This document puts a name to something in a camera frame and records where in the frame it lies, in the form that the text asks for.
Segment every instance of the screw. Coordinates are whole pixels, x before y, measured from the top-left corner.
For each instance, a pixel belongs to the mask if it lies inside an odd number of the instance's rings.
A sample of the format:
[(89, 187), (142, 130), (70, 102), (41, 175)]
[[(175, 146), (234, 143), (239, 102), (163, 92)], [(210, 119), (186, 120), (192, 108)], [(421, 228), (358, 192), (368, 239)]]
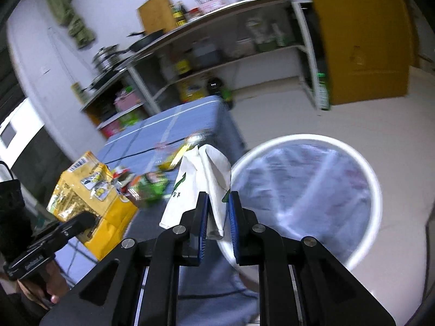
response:
[(130, 238), (124, 239), (121, 243), (121, 246), (124, 249), (129, 249), (130, 247), (134, 246), (134, 240)]
[(252, 230), (256, 233), (262, 233), (266, 230), (266, 227), (262, 224), (254, 224)]
[(186, 227), (184, 225), (176, 225), (172, 231), (175, 234), (183, 234), (186, 231)]
[(304, 238), (304, 244), (306, 246), (315, 246), (317, 244), (317, 240), (314, 239), (312, 236), (307, 236)]

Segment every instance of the green towel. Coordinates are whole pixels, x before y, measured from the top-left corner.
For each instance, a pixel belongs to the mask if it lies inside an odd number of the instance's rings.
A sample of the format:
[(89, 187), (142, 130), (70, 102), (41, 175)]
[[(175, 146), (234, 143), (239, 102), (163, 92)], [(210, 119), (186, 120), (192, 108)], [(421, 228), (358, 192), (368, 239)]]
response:
[(75, 40), (80, 49), (95, 40), (95, 34), (84, 25), (68, 0), (46, 0), (56, 22), (68, 26), (68, 34)]

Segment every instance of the cooking pot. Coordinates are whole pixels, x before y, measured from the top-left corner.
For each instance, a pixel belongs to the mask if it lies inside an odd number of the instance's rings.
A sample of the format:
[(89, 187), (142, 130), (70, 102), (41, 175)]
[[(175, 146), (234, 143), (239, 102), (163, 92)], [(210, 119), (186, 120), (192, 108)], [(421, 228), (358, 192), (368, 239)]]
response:
[(92, 62), (100, 73), (105, 73), (111, 70), (116, 64), (120, 62), (118, 51), (119, 44), (108, 46), (106, 48), (101, 48)]
[(150, 45), (153, 41), (159, 39), (163, 34), (163, 29), (160, 29), (148, 35), (145, 32), (131, 33), (129, 37), (144, 37), (130, 45), (130, 47), (126, 50), (118, 50), (119, 44), (108, 46), (106, 48), (101, 48), (94, 56), (92, 62), (94, 63), (95, 67), (100, 71), (100, 73), (105, 73), (111, 70), (114, 66), (116, 66), (116, 64), (120, 62), (119, 55), (125, 54), (129, 51), (138, 52), (139, 50), (142, 50), (143, 48)]

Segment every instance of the green snack package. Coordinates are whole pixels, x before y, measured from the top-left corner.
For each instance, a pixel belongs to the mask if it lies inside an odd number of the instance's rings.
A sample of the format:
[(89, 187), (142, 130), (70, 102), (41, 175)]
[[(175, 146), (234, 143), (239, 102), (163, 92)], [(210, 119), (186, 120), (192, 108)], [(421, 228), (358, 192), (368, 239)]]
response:
[(128, 192), (131, 199), (136, 202), (154, 202), (160, 200), (164, 194), (169, 180), (161, 172), (150, 172), (135, 177)]

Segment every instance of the white paper bag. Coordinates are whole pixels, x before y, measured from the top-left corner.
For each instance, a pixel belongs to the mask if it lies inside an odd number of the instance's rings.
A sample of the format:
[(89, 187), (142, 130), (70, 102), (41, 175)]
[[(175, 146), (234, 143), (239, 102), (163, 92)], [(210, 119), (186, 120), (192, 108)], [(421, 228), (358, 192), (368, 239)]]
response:
[(179, 224), (183, 213), (196, 207), (199, 192), (205, 191), (210, 196), (213, 212), (208, 215), (207, 238), (222, 239), (230, 184), (231, 165), (216, 148), (203, 145), (187, 151), (160, 226), (168, 229)]

